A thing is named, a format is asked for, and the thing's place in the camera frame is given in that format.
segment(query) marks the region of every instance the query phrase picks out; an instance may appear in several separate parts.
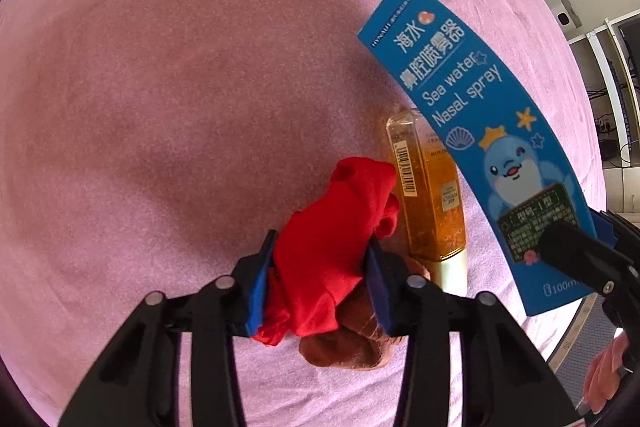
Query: bottle of orange liquid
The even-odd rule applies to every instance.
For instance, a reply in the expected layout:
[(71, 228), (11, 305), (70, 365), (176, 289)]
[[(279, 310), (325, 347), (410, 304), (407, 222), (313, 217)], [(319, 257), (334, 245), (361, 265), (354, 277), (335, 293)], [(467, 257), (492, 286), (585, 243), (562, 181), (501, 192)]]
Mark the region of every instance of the bottle of orange liquid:
[(453, 158), (416, 109), (389, 118), (411, 256), (444, 291), (466, 295), (465, 217)]

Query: human hand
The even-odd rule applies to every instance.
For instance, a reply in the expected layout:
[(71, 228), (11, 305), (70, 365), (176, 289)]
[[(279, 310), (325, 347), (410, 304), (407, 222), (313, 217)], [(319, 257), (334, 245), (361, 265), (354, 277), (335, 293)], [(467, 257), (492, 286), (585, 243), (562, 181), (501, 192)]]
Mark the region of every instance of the human hand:
[(589, 366), (582, 396), (595, 414), (604, 409), (607, 400), (613, 398), (620, 386), (618, 370), (622, 367), (622, 355), (627, 347), (629, 340), (626, 333), (622, 333), (613, 339), (609, 347), (600, 352)]

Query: yellow crown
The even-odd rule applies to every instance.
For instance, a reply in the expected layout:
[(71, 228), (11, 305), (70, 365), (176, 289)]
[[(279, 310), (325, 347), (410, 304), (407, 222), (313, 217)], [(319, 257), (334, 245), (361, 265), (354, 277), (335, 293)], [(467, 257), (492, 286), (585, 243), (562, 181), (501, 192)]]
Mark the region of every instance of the yellow crown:
[(484, 128), (484, 138), (482, 138), (478, 145), (482, 147), (484, 150), (489, 149), (491, 144), (495, 142), (498, 138), (502, 138), (503, 136), (507, 136), (507, 133), (504, 131), (504, 126), (496, 127), (492, 129), (491, 127)]

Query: cartoon whale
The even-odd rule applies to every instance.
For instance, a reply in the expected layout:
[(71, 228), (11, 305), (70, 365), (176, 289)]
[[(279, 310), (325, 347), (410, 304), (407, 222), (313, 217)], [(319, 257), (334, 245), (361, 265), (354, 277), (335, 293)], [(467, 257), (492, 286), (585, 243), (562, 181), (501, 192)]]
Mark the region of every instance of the cartoon whale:
[(569, 197), (574, 188), (569, 176), (549, 162), (539, 162), (531, 145), (516, 136), (502, 134), (484, 154), (484, 175), (494, 193), (489, 212), (494, 219), (506, 208), (517, 206), (554, 182), (563, 183)]

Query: silver rivet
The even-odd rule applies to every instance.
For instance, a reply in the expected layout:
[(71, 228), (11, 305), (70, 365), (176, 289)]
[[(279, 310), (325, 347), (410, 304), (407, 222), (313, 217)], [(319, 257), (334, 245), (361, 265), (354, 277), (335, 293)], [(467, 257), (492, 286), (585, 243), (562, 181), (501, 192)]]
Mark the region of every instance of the silver rivet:
[(485, 306), (493, 306), (497, 301), (495, 295), (489, 292), (480, 292), (478, 294), (478, 300)]
[(236, 280), (230, 275), (222, 275), (216, 279), (216, 288), (219, 290), (228, 290), (233, 288)]
[(422, 275), (410, 275), (406, 278), (406, 283), (410, 288), (420, 289), (427, 286), (427, 279), (425, 279)]
[(164, 295), (160, 292), (151, 292), (145, 297), (145, 303), (148, 306), (157, 306), (162, 300), (164, 300)]

